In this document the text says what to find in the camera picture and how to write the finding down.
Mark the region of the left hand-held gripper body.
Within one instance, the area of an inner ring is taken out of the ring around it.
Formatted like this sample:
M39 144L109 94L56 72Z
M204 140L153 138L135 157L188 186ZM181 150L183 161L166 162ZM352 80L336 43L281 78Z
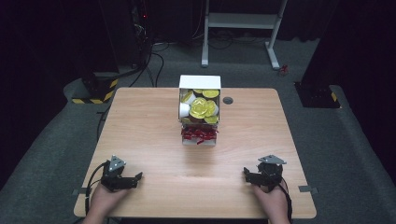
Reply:
M110 191L121 189L120 183L122 179L131 179L130 177L122 177L121 174L125 168L126 162L112 155L109 161L105 162L101 184Z

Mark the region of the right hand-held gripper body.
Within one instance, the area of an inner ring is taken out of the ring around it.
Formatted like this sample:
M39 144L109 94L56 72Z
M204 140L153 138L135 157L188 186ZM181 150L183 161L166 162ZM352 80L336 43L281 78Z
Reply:
M259 158L259 162L259 186L265 186L271 191L282 181L283 165L286 162L275 155Z

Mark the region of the person's left hand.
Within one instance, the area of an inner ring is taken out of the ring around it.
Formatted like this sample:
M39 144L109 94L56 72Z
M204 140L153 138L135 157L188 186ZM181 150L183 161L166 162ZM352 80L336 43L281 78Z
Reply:
M102 184L98 184L92 195L91 207L86 219L96 222L102 221L130 192L129 189L109 191Z

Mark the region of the person's right hand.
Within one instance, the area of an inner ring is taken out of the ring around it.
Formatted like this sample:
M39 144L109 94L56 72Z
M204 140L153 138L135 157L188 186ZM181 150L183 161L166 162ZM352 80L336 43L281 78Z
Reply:
M264 214L272 224L290 224L286 195L280 187L276 187L270 192L264 192L256 185L252 185L251 188Z

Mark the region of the pile of yellow-lidded white cups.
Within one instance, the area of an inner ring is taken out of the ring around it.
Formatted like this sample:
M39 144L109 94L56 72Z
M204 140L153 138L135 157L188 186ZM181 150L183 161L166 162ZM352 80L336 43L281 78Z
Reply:
M220 90L181 89L179 91L178 119L182 123L219 123Z

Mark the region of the black stand base yellow mark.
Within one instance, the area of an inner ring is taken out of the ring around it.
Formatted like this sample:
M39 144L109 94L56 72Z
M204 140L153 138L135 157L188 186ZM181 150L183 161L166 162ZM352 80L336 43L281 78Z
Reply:
M340 108L336 94L329 88L315 88L312 85L303 82L295 82L294 87L297 90L303 107L310 108Z

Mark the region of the black yellow striped stand base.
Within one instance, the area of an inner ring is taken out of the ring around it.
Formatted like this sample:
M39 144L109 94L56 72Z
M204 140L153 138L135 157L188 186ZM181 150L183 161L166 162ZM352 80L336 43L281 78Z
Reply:
M74 104L105 104L112 97L118 84L118 79L114 77L97 77L91 75L81 79L81 91L77 96L73 96L71 101Z

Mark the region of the white dispenser box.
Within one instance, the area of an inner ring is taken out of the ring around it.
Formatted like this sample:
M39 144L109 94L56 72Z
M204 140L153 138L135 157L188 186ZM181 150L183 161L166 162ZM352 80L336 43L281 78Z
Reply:
M220 76L181 75L178 89L210 89L220 90Z

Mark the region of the dark equipment rack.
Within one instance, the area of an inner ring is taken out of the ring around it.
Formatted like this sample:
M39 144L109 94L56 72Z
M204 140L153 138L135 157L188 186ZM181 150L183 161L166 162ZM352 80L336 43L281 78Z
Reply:
M128 3L137 53L133 66L141 68L148 63L153 38L149 18L149 0L128 0Z

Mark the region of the white metal stand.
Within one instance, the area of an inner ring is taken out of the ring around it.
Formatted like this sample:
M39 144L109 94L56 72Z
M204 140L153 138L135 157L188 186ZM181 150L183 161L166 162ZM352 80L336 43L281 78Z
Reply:
M205 23L204 41L202 48L201 66L208 67L208 34L210 28L237 28L271 30L271 38L264 43L270 63L274 70L279 70L279 64L274 44L283 19L288 0L281 0L279 11L276 14L242 14L242 13L218 13L210 11L210 0L205 0Z

